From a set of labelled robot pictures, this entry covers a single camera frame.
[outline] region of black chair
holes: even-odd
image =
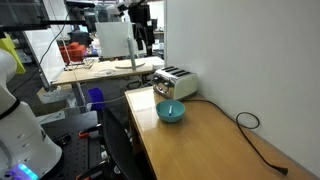
[[[107,152],[123,177],[128,180],[149,179],[140,172],[127,133],[109,109],[104,110],[102,125]]]

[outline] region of computer monitor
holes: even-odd
[[[132,40],[134,54],[142,54],[146,52],[145,46],[142,51],[138,50],[137,42],[133,36],[132,23],[130,22],[96,23],[96,28],[100,41],[101,55],[104,58],[130,55],[128,38]]]

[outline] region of blue light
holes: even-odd
[[[26,175],[28,175],[31,180],[38,179],[38,176],[34,172],[32,172],[31,169],[29,169],[26,165],[19,164],[18,167],[21,171],[23,171]]]

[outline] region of yellow object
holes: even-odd
[[[16,73],[17,74],[23,74],[26,72],[26,70],[24,69],[22,63],[21,63],[21,60],[16,52],[16,50],[14,49],[15,46],[11,40],[11,37],[5,33],[5,36],[6,38],[2,38],[0,39],[0,48],[2,48],[3,50],[9,52],[13,57],[14,59],[16,60],[17,62],[17,71]]]

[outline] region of white partition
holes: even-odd
[[[256,114],[257,134],[320,177],[320,1],[166,3],[167,64],[233,117]]]
[[[50,42],[54,39],[54,34],[51,29],[25,31],[28,44],[31,47],[35,58],[38,63],[41,61],[41,57],[49,47]],[[57,42],[54,41],[41,62],[41,68],[43,75],[47,82],[55,81],[60,73],[64,70],[65,64],[62,59]]]

